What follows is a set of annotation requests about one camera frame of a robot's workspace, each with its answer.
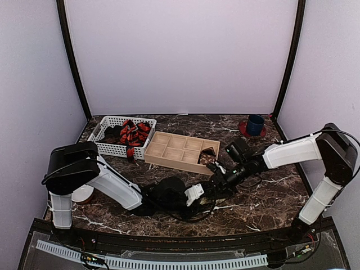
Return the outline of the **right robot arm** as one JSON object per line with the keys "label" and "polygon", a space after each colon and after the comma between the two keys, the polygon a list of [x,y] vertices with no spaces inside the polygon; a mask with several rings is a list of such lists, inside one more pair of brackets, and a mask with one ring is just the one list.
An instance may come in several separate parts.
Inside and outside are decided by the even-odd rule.
{"label": "right robot arm", "polygon": [[302,137],[258,149],[250,148],[241,139],[226,150],[236,163],[234,168],[227,169],[218,161],[208,165],[220,190],[235,188],[251,176],[288,165],[322,165],[323,177],[299,211],[297,219],[300,222],[287,232],[287,239],[292,244],[299,244],[308,236],[308,226],[331,206],[359,173],[359,140],[334,123],[327,123],[322,129]]}

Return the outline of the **brown green patterned tie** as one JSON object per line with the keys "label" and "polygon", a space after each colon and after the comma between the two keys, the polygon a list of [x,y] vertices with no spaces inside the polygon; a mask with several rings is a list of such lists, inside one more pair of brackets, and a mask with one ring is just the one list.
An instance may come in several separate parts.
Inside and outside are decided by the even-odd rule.
{"label": "brown green patterned tie", "polygon": [[[199,204],[200,205],[208,205],[208,204],[212,204],[213,203],[213,199],[209,199],[209,198],[207,198],[207,197],[203,197],[203,198],[201,198],[200,199],[200,201],[199,201]],[[221,204],[222,202],[224,202],[224,201],[226,201],[226,199],[216,199],[216,201],[215,201],[215,204],[216,205],[219,205],[219,204]]]}

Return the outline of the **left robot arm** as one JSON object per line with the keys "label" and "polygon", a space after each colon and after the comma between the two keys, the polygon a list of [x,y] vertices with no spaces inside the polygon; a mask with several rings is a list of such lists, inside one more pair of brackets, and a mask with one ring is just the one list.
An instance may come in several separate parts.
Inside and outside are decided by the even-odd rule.
{"label": "left robot arm", "polygon": [[163,212],[174,219],[196,223],[202,197],[215,198],[211,181],[186,187],[178,177],[168,177],[158,184],[141,187],[113,169],[98,153],[94,142],[77,143],[55,148],[49,157],[47,174],[42,180],[49,193],[52,223],[57,235],[67,245],[79,241],[79,232],[72,227],[72,194],[84,185],[107,195],[125,210],[137,216],[150,217]]}

